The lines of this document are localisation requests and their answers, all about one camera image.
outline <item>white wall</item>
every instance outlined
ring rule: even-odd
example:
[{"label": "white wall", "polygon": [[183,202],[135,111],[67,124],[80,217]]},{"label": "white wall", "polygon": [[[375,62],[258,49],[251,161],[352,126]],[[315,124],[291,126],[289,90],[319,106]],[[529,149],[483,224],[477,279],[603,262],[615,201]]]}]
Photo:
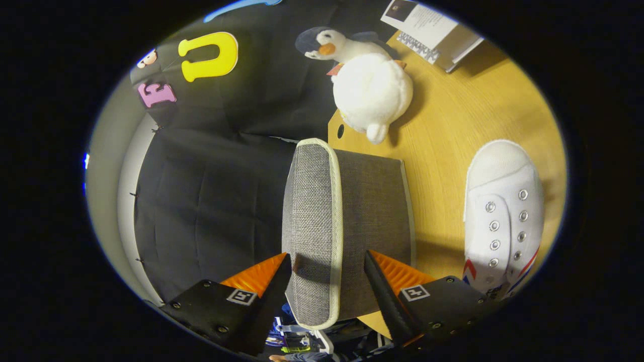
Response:
[{"label": "white wall", "polygon": [[130,194],[137,192],[138,173],[141,170],[150,142],[154,137],[152,129],[157,127],[152,117],[146,115],[139,124],[134,137],[132,137],[120,172],[117,190],[117,214],[118,229],[129,265],[147,294],[152,298],[150,301],[160,307],[162,305],[161,297],[156,293],[147,278],[143,265],[137,261],[140,256],[138,255],[137,240],[134,232],[135,197]]},{"label": "white wall", "polygon": [[146,115],[132,92],[127,75],[103,107],[90,141],[85,192],[94,231],[107,259],[137,295],[157,304],[160,300],[155,301],[155,296],[150,295],[132,269],[118,228],[117,189],[121,167],[130,142]]}]

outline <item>table surface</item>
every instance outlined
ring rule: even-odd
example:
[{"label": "table surface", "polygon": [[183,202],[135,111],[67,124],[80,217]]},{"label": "table surface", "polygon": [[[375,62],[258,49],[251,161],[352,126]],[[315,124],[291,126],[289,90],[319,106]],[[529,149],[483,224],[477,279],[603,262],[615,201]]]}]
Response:
[{"label": "table surface", "polygon": [[[410,107],[379,145],[346,125],[338,138],[343,121],[336,111],[328,123],[328,143],[334,149],[404,161],[417,268],[434,278],[462,276],[465,181],[474,154],[499,138],[520,144],[535,163],[545,194],[542,244],[530,279],[551,249],[566,193],[564,146],[549,106],[518,65],[487,41],[447,74],[396,40],[398,34],[387,44],[399,52],[413,79]],[[359,319],[391,337],[380,312]]]}]

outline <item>book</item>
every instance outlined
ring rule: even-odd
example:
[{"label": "book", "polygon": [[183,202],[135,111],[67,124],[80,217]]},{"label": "book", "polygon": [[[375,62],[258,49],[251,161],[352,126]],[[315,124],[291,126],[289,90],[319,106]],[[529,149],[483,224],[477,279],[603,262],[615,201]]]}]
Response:
[{"label": "book", "polygon": [[397,40],[450,73],[484,38],[455,20],[410,0],[392,0],[381,21],[400,30]]}]

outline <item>hand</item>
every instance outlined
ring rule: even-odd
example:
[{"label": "hand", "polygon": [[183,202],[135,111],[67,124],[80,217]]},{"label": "hand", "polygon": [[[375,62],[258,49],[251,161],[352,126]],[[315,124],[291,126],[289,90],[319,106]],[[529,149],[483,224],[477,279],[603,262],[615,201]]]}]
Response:
[{"label": "hand", "polygon": [[287,362],[286,358],[284,356],[280,356],[279,354],[274,354],[270,356],[269,360],[275,361],[275,362]]}]

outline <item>stuffed penguin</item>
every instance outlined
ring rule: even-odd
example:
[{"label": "stuffed penguin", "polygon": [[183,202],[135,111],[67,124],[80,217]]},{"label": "stuffed penguin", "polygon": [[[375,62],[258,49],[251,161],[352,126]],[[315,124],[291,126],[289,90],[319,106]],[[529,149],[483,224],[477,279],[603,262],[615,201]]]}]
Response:
[{"label": "stuffed penguin", "polygon": [[412,79],[395,50],[375,32],[347,38],[326,26],[301,33],[295,47],[308,58],[339,63],[327,75],[342,119],[366,133],[371,143],[384,141],[389,125],[407,110],[413,96]]},{"label": "stuffed penguin", "polygon": [[368,53],[379,53],[396,59],[395,50],[378,40],[375,32],[362,32],[346,37],[327,26],[317,26],[301,33],[295,40],[295,47],[304,56],[320,61],[334,60],[347,63],[354,57]]}]

